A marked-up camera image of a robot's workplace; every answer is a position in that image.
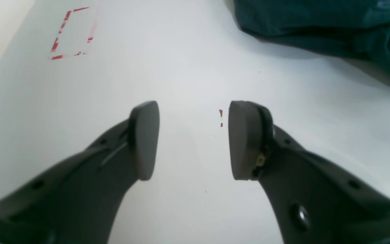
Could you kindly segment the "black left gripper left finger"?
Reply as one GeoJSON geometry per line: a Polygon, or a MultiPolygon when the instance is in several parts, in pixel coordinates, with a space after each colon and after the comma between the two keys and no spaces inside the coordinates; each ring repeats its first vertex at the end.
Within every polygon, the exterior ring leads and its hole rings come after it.
{"type": "Polygon", "coordinates": [[[121,201],[153,175],[156,101],[0,200],[1,244],[106,244],[121,201]]]}

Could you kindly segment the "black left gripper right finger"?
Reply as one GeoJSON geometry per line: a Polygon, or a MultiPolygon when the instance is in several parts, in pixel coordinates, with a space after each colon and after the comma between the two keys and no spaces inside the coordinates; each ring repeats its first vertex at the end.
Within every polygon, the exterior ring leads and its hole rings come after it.
{"type": "Polygon", "coordinates": [[[234,179],[259,182],[285,244],[390,244],[390,198],[303,148],[268,108],[232,101],[229,147],[234,179]]]}

